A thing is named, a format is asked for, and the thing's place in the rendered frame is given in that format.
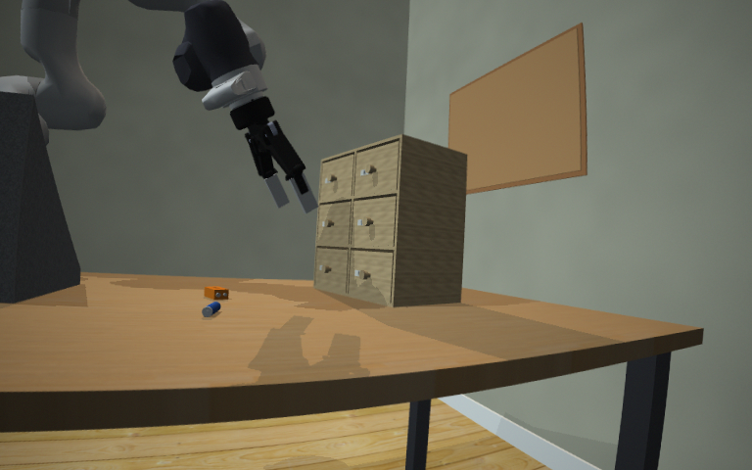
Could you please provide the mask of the blue aa battery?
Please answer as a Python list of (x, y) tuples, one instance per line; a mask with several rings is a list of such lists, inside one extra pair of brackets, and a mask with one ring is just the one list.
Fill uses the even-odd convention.
[(202, 310), (202, 315), (203, 315), (204, 317), (210, 317), (210, 316), (212, 316), (213, 314), (215, 314), (216, 312), (218, 312), (219, 310), (220, 310), (220, 303), (218, 303), (218, 302), (213, 302), (213, 303), (211, 303), (210, 305), (207, 305), (207, 306), (205, 306), (205, 307), (203, 308), (203, 310)]

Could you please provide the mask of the light wooden drawer front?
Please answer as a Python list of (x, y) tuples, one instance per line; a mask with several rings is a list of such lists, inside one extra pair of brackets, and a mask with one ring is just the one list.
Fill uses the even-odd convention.
[(317, 243), (349, 245), (351, 212), (352, 202), (322, 205), (319, 210)]
[(395, 246), (397, 196), (357, 201), (353, 207), (352, 245)]
[(393, 267), (394, 253), (353, 251), (349, 294), (390, 304)]
[(360, 152), (354, 195), (398, 190), (400, 141)]
[(353, 165), (354, 154), (324, 163), (320, 201), (353, 195)]
[(315, 286), (346, 293), (348, 263), (349, 250), (319, 248), (316, 255)]

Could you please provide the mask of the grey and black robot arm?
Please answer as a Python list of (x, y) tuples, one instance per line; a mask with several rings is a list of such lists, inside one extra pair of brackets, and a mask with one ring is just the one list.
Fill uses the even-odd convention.
[[(172, 62), (187, 88), (197, 92), (211, 89), (202, 99), (206, 110), (234, 110), (263, 97), (262, 92), (268, 89), (261, 74), (265, 45), (225, 1), (128, 1), (147, 10), (184, 13), (185, 34)], [(45, 78), (0, 77), (0, 91), (34, 94), (46, 146), (48, 129), (97, 128), (106, 116), (105, 98), (85, 76), (78, 60), (79, 3), (23, 0), (21, 44), (43, 66)]]

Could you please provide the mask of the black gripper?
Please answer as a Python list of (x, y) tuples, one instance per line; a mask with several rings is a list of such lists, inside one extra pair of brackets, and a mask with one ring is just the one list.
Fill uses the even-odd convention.
[(273, 166), (272, 157), (287, 174), (285, 175), (286, 181), (290, 181), (304, 213), (311, 212), (318, 208), (318, 203), (303, 174), (306, 166), (282, 132), (277, 120), (268, 121), (267, 118), (274, 116), (274, 114), (272, 105), (266, 96), (252, 99), (251, 102), (230, 112), (238, 130), (246, 127), (249, 129), (250, 134), (249, 132), (245, 133), (245, 137), (249, 143), (258, 175), (264, 179), (277, 208), (287, 205), (290, 201), (277, 174), (275, 174), (278, 171)]

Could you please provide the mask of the orange nine-volt battery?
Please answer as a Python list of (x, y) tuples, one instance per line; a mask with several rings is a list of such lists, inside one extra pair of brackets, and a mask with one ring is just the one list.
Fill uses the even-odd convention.
[(204, 297), (212, 300), (228, 300), (229, 290), (221, 287), (205, 287)]

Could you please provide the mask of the small wooden chest of drawers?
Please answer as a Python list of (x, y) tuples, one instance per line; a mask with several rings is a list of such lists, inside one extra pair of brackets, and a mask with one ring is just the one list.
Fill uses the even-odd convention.
[[(398, 190), (355, 196), (358, 153), (397, 141)], [(324, 163), (353, 154), (352, 196), (320, 201)], [(322, 159), (313, 288), (390, 307), (461, 303), (466, 183), (467, 154), (404, 134)], [(395, 246), (352, 245), (355, 201), (394, 196), (397, 196)], [(352, 202), (350, 244), (317, 243), (321, 205), (344, 202)], [(318, 248), (349, 250), (346, 293), (315, 286)], [(349, 294), (353, 251), (394, 253), (390, 304)]]

